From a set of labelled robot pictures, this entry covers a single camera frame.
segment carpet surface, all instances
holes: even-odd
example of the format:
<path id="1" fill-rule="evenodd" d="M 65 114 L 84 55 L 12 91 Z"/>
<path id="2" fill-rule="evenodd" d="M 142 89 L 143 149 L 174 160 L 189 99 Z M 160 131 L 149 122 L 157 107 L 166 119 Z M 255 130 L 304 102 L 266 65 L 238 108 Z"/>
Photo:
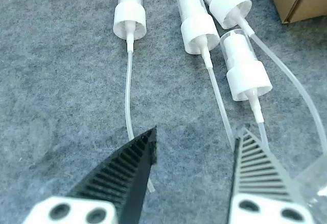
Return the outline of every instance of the carpet surface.
<path id="1" fill-rule="evenodd" d="M 282 25 L 272 0 L 252 1 L 248 21 L 327 124 L 327 17 Z M 0 2 L 0 223 L 21 223 L 128 141 L 127 53 L 112 31 L 118 0 Z M 140 223 L 222 223 L 233 154 L 209 75 L 184 50 L 176 0 L 143 2 L 148 32 L 134 45 L 131 117 L 135 135 L 157 125 L 158 164 Z M 260 98 L 270 148 L 294 177 L 321 155 L 316 128 L 295 87 L 253 47 L 273 84 Z M 248 102 L 231 98 L 220 48 L 211 55 L 233 128 L 259 136 Z"/>

